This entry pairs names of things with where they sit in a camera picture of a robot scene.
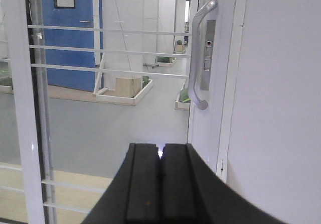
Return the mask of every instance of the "white door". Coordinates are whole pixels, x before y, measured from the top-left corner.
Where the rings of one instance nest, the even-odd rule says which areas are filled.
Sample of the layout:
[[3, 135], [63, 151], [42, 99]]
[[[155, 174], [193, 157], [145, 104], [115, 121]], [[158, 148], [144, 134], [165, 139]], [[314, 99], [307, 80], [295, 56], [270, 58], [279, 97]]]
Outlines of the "white door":
[[[199, 0], [199, 7], [207, 1]], [[210, 13], [201, 24], [201, 47], [203, 46], [201, 51], [204, 51], [206, 20], [216, 19], [209, 90], [201, 90], [201, 75], [196, 84], [200, 98], [205, 99], [209, 106], [205, 110], [200, 110], [192, 105], [190, 113], [188, 142], [193, 143], [198, 153], [214, 172], [217, 168], [235, 1], [218, 0], [218, 11], [214, 10]]]

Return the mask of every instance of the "white partition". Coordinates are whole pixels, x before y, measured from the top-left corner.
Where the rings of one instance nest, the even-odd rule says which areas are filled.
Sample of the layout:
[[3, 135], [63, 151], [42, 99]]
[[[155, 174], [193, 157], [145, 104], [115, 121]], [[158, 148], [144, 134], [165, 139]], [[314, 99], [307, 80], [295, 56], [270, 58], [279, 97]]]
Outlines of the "white partition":
[[[159, 0], [158, 30], [161, 32], [174, 32], [175, 30], [176, 0]], [[172, 53], [174, 36], [160, 35], [158, 38], [158, 52]]]
[[[102, 0], [103, 27], [118, 30], [143, 30], [144, 0]], [[105, 32], [104, 49], [121, 51], [142, 51], [142, 34]], [[106, 54], [107, 69], [139, 71], [143, 59], [139, 55]], [[116, 74], [104, 75], [104, 85], [115, 89]]]
[[[176, 0], [176, 21], [175, 21], [175, 32], [185, 31], [185, 7], [186, 0]], [[175, 42], [181, 40], [184, 43], [184, 36], [176, 36]]]
[[320, 4], [247, 0], [238, 62], [227, 183], [291, 224], [321, 223]]
[[[158, 6], [159, 0], [144, 0], [144, 30], [158, 31]], [[158, 35], [143, 35], [143, 51], [157, 52]], [[155, 57], [145, 56], [144, 64], [152, 66], [155, 64]]]

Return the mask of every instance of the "door frame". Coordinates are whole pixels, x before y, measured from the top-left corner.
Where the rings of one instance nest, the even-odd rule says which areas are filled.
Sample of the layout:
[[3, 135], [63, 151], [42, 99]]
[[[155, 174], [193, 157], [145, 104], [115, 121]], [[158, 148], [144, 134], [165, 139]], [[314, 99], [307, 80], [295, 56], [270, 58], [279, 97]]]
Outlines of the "door frame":
[[[13, 79], [15, 79], [14, 84], [16, 115], [18, 123], [20, 152], [23, 165], [28, 220], [29, 223], [43, 224], [45, 223], [45, 215], [41, 187], [41, 166], [38, 150], [37, 123], [35, 120], [35, 99], [33, 96], [33, 83], [30, 68], [31, 62], [28, 43], [28, 26], [26, 21], [26, 3], [24, 0], [5, 1], [7, 5], [7, 22], [10, 22], [10, 24], [7, 24], [9, 50], [16, 53], [11, 56], [10, 61], [12, 64]], [[224, 5], [224, 7], [234, 9], [234, 7], [232, 6], [235, 5], [235, 1], [236, 0], [220, 0], [220, 4]], [[243, 4], [240, 3], [241, 10], [238, 13], [240, 13], [240, 19], [243, 20], [246, 0], [240, 0], [240, 2], [243, 2]], [[237, 56], [239, 56], [242, 36], [242, 27], [238, 26], [238, 21], [233, 22], [233, 17], [234, 11], [232, 13], [229, 13], [228, 16], [221, 15], [219, 18], [221, 20], [220, 25], [224, 25], [223, 23], [228, 22], [231, 26], [233, 25], [233, 31], [232, 27], [231, 29], [226, 31], [223, 31], [220, 28], [220, 32], [224, 32], [224, 34], [221, 34], [220, 37], [223, 38], [223, 36], [227, 35], [227, 39], [225, 39], [224, 46], [222, 47], [223, 49], [220, 49], [223, 52], [223, 54], [220, 53], [221, 58], [215, 58], [213, 59], [213, 62], [219, 62], [219, 66], [221, 68], [218, 68], [220, 69], [220, 71], [217, 73], [223, 73], [223, 76], [225, 76], [221, 77], [220, 79], [215, 78], [214, 80], [212, 77], [212, 85], [215, 87], [210, 90], [210, 95], [215, 95], [217, 98], [219, 98], [219, 100], [217, 101], [216, 105], [210, 105], [209, 113], [211, 114], [211, 119], [208, 123], [213, 130], [215, 130], [215, 122], [220, 123], [221, 128], [218, 132], [220, 137], [219, 150], [222, 150], [221, 156], [226, 158], [226, 160], [229, 143], [229, 131], [231, 127], [230, 120], [234, 103], [235, 82], [238, 64]], [[224, 59], [228, 59], [228, 64], [227, 61], [222, 60], [222, 55], [224, 56]], [[196, 137], [196, 132], [193, 132], [193, 129], [196, 128], [193, 123], [196, 114], [196, 109], [191, 104], [188, 135], [189, 141], [193, 137]], [[212, 140], [213, 136], [213, 133], [209, 133], [209, 136], [207, 136], [207, 138]], [[212, 149], [213, 144], [209, 143], [207, 149], [208, 152], [210, 153]], [[208, 164], [212, 169], [217, 168], [217, 161], [208, 162]]]
[[[226, 89], [229, 61], [231, 58], [232, 29], [234, 24], [236, 0], [218, 0], [219, 16], [217, 19], [216, 36], [214, 49], [217, 50], [212, 59], [212, 72], [210, 80], [210, 90], [208, 109], [203, 112], [193, 104], [190, 109], [188, 143], [196, 144], [196, 149], [203, 153], [203, 160], [218, 175], [222, 174], [217, 171], [219, 162], [223, 160], [227, 165], [228, 141], [223, 137], [226, 133], [229, 135], [230, 125], [226, 121], [228, 118], [227, 104], [231, 101], [225, 99], [226, 95], [230, 96], [232, 89]], [[205, 135], [200, 134], [204, 126], [209, 129]]]

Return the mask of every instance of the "gray floor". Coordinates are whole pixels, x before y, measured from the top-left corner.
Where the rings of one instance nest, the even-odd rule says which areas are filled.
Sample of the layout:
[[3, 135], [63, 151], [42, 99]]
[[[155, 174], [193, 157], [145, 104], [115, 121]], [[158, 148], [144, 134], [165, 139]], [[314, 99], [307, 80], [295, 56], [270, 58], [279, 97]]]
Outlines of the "gray floor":
[[[145, 71], [185, 74], [185, 60]], [[183, 79], [154, 78], [154, 87], [137, 106], [50, 99], [56, 170], [112, 177], [128, 144], [185, 143], [189, 112], [175, 110]], [[0, 93], [0, 162], [19, 163], [14, 96]]]

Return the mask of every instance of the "planter box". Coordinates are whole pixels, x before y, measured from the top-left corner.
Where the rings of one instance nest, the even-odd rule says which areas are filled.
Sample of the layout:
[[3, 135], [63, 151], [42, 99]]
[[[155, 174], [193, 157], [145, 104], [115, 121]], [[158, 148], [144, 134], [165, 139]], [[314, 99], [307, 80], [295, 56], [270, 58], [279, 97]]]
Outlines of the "planter box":
[[13, 93], [13, 89], [12, 89], [11, 86], [2, 86], [2, 85], [0, 85], [0, 92]]
[[160, 67], [173, 67], [173, 65], [176, 63], [176, 58], [173, 60], [173, 62], [166, 63], [166, 62], [158, 62], [158, 66]]
[[187, 110], [187, 111], [190, 110], [190, 103], [189, 102], [180, 102], [180, 93], [177, 96], [176, 101], [175, 101], [175, 109]]
[[153, 85], [154, 82], [150, 79], [149, 83], [135, 97], [119, 97], [116, 96], [116, 91], [106, 91], [105, 94], [97, 94], [96, 98], [103, 102], [136, 106], [148, 91], [151, 90]]

